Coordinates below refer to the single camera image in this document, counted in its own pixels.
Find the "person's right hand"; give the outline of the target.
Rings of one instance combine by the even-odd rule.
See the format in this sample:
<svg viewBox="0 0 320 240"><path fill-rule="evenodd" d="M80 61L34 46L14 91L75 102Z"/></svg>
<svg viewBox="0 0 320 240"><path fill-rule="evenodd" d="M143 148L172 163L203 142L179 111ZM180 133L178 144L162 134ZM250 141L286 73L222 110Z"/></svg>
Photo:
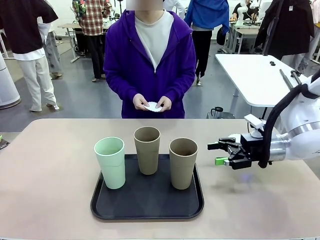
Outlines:
<svg viewBox="0 0 320 240"><path fill-rule="evenodd" d="M133 97L132 102L136 110L142 110L142 111L148 110L147 107L149 107L149 103L146 101L143 95L137 93Z"/></svg>

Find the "person's left hand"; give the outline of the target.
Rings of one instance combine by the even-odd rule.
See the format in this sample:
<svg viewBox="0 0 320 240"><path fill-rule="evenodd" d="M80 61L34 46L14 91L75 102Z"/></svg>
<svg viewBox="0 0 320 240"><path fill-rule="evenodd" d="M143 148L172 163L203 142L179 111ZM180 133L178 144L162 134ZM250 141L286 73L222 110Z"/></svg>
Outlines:
<svg viewBox="0 0 320 240"><path fill-rule="evenodd" d="M167 96L162 96L156 104L156 109L160 109L160 112L168 111L172 107L172 101Z"/></svg>

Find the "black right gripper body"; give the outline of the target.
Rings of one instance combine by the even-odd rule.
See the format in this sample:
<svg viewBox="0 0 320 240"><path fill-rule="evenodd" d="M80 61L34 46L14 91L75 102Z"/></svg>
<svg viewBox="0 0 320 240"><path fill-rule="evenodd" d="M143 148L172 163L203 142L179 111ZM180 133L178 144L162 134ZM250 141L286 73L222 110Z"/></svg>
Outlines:
<svg viewBox="0 0 320 240"><path fill-rule="evenodd" d="M249 133L240 135L240 144L245 155L252 162L268 164L270 160L270 135L254 138Z"/></svg>

